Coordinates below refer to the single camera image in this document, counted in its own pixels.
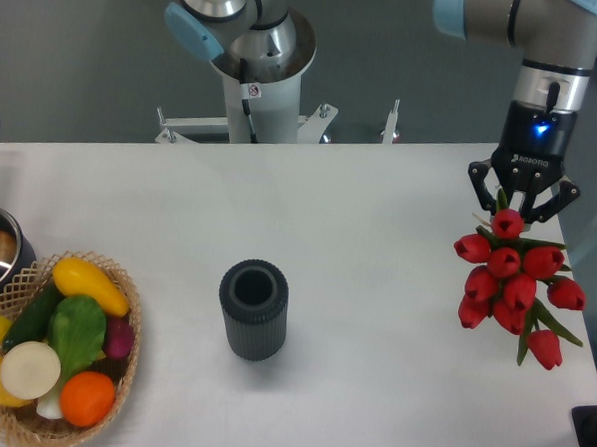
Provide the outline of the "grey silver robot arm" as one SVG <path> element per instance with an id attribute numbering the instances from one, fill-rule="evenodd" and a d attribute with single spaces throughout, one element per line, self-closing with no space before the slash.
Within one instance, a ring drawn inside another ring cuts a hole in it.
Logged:
<path id="1" fill-rule="evenodd" d="M 597 0 L 433 0 L 433 15 L 442 33 L 523 50 L 498 147 L 468 173 L 484 210 L 496 208 L 491 173 L 506 194 L 522 195 L 527 224 L 550 220 L 580 193 L 563 158 L 597 57 Z M 164 19 L 221 75 L 232 142 L 303 141 L 301 77 L 316 41 L 287 0 L 178 0 Z"/>

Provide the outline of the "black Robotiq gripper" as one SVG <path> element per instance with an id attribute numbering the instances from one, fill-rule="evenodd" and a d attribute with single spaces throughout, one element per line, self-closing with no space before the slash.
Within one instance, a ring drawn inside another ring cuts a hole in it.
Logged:
<path id="1" fill-rule="evenodd" d="M 519 213 L 526 223 L 545 223 L 573 203 L 581 188 L 565 176 L 564 155 L 578 114 L 546 112 L 513 102 L 505 119 L 498 148 L 490 160 L 471 162 L 467 173 L 481 209 L 494 215 L 500 186 L 489 190 L 491 170 L 511 200 L 523 197 Z"/>

